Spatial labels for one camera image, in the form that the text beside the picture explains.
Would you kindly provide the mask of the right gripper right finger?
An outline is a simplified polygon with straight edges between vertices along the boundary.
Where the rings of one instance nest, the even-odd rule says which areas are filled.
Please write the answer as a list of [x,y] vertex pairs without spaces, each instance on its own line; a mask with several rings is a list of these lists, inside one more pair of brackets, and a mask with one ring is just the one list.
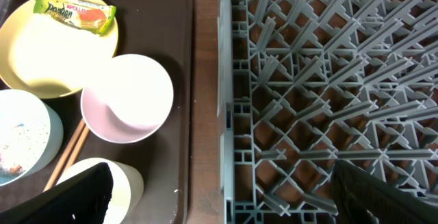
[[331,175],[340,223],[436,223],[437,208],[338,160]]

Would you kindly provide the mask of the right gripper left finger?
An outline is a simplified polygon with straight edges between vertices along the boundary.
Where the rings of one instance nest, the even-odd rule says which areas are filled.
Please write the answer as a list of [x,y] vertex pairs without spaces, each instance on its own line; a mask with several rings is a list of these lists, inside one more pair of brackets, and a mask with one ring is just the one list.
[[1,213],[1,224],[102,224],[113,178],[100,162],[36,197]]

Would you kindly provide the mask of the light blue bowl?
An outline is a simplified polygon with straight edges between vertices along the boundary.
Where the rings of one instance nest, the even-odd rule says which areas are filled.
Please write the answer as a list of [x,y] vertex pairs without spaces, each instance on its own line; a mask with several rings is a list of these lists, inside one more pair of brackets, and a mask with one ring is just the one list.
[[1,91],[1,185],[43,169],[62,145],[59,115],[24,90]]

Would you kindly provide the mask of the pink bowl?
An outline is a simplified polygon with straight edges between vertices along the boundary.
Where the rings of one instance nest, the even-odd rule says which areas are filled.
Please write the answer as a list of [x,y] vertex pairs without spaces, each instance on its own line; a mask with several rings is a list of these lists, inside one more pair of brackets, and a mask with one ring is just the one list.
[[99,138],[127,144],[155,133],[172,109],[174,88],[168,71],[153,58],[119,55],[89,79],[81,113]]

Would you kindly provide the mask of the green snack wrapper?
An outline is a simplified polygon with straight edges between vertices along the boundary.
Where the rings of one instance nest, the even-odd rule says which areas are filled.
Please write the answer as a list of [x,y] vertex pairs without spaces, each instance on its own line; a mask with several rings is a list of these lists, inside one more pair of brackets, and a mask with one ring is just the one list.
[[101,36],[114,21],[116,7],[85,0],[35,0],[33,13]]

